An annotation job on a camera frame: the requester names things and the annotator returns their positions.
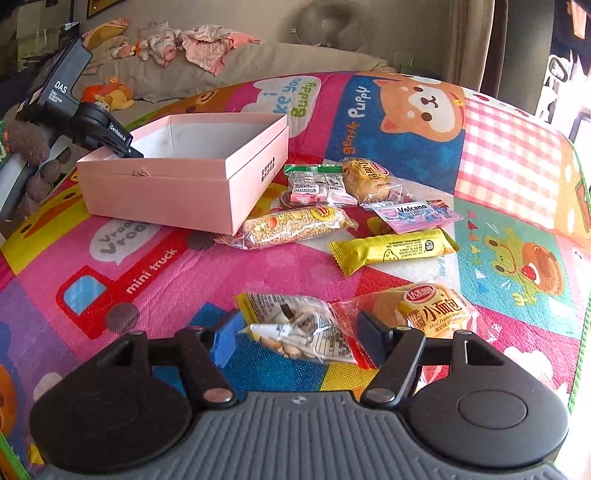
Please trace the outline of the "yellow snack bar packet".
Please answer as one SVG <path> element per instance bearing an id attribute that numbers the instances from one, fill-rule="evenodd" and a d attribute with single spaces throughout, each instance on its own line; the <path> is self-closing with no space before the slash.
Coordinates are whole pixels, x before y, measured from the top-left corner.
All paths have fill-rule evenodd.
<path id="1" fill-rule="evenodd" d="M 329 251 L 347 277 L 369 265 L 435 258 L 459 250 L 459 244 L 441 228 L 329 243 Z"/>

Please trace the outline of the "green white candy packet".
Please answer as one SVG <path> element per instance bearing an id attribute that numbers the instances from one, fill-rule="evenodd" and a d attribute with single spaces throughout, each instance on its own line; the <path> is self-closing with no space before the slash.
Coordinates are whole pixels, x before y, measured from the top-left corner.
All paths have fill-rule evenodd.
<path id="1" fill-rule="evenodd" d="M 290 205 L 358 206 L 356 197 L 346 190 L 341 165 L 287 164 L 283 173 L 290 184 Z"/>

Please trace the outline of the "brown plush toy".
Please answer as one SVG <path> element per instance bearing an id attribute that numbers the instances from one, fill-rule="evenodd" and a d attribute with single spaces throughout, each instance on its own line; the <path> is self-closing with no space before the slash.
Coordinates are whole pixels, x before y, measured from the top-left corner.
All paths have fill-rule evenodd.
<path id="1" fill-rule="evenodd" d="M 1 122 L 1 219 L 34 213 L 71 167 L 71 141 L 16 119 Z"/>

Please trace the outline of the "grey sofa cushion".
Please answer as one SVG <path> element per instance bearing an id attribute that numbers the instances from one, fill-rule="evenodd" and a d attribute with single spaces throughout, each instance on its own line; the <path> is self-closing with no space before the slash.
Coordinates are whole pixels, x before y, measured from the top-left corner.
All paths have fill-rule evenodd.
<path id="1" fill-rule="evenodd" d="M 261 42 L 231 50 L 221 72 L 214 75 L 186 60 L 180 53 L 166 66 L 138 57 L 110 60 L 93 74 L 81 76 L 76 96 L 91 85 L 112 77 L 125 84 L 135 100 L 157 103 L 187 98 L 219 87 L 260 79 L 315 72 L 378 71 L 393 73 L 387 61 L 358 52 L 290 43 Z"/>

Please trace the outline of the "sesame rice bar packet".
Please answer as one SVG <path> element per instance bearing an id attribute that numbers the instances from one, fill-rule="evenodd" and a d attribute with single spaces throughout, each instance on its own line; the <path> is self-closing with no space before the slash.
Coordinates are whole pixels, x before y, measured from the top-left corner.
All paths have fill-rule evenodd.
<path id="1" fill-rule="evenodd" d="M 243 251 L 260 250 L 357 227 L 342 208 L 311 206 L 245 220 L 235 235 L 218 235 L 214 241 Z"/>

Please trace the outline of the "nuts packet yellow white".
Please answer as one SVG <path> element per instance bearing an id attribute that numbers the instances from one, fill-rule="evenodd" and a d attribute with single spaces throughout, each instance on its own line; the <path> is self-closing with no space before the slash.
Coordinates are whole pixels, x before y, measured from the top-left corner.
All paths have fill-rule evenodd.
<path id="1" fill-rule="evenodd" d="M 235 304 L 242 333 L 283 357 L 321 363 L 356 362 L 329 304 L 310 296 L 241 293 Z"/>

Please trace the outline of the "Velcano wafer packet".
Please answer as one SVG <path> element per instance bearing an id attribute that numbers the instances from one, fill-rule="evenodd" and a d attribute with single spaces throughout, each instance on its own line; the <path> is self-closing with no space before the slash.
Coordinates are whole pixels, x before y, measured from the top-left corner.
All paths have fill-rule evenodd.
<path id="1" fill-rule="evenodd" d="M 442 200 L 407 203 L 386 201 L 370 205 L 369 209 L 397 234 L 439 228 L 464 219 Z"/>

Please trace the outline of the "small bread bun packet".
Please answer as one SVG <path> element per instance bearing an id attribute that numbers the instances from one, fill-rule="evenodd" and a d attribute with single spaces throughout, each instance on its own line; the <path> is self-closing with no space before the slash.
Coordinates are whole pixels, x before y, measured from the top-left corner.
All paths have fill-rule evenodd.
<path id="1" fill-rule="evenodd" d="M 441 283 L 411 283 L 335 301 L 329 307 L 335 323 L 349 341 L 353 358 L 363 369 L 375 369 L 383 364 L 373 359 L 370 348 L 362 343 L 358 315 L 363 312 L 372 314 L 389 329 L 412 327 L 429 338 L 450 339 L 457 330 L 472 331 L 489 343 L 499 337 L 499 332 L 474 305 L 457 290 Z"/>

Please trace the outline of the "colourful cartoon play mat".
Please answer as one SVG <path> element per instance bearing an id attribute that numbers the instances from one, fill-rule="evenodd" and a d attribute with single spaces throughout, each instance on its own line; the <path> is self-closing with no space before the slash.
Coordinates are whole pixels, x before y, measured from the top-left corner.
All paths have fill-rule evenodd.
<path id="1" fill-rule="evenodd" d="M 362 297 L 429 336 L 476 328 L 572 405 L 590 325 L 590 216 L 570 141 L 485 94 L 402 74 L 211 90 L 93 156 L 1 249 L 2 464 L 42 467 L 34 401 L 109 341 L 284 321 Z"/>

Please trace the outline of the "grey neck pillow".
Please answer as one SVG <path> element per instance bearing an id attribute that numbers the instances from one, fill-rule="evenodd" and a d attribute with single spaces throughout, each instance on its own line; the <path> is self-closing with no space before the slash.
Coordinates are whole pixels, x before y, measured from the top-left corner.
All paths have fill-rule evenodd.
<path id="1" fill-rule="evenodd" d="M 291 34 L 304 45 L 356 52 L 370 38 L 369 13 L 356 1 L 311 1 L 297 13 Z"/>

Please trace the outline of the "orange lion plush toy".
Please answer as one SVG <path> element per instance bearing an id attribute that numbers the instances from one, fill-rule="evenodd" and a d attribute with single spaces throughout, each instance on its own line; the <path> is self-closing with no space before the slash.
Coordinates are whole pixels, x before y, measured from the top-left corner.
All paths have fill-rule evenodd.
<path id="1" fill-rule="evenodd" d="M 129 109 L 134 104 L 132 91 L 115 77 L 106 84 L 86 87 L 81 101 L 97 104 L 108 112 Z"/>

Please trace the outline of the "pink cardboard box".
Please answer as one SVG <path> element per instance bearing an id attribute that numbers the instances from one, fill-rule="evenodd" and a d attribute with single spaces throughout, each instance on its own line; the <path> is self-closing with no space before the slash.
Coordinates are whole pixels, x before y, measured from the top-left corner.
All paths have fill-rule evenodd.
<path id="1" fill-rule="evenodd" d="M 132 133 L 138 158 L 106 147 L 77 163 L 92 215 L 235 234 L 287 161 L 287 117 L 174 114 Z"/>

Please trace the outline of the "pile of pink clothes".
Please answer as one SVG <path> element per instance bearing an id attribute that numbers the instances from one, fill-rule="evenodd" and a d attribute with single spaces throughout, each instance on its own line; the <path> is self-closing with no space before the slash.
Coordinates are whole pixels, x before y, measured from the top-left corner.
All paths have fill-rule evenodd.
<path id="1" fill-rule="evenodd" d="M 82 35 L 82 45 L 93 54 L 89 69 L 96 70 L 107 59 L 138 57 L 167 67 L 178 52 L 186 61 L 213 76 L 221 73 L 225 57 L 243 45 L 260 43 L 252 35 L 222 27 L 199 25 L 190 29 L 173 29 L 167 22 L 144 29 L 135 42 L 124 36 L 130 21 L 119 17 L 102 23 Z"/>

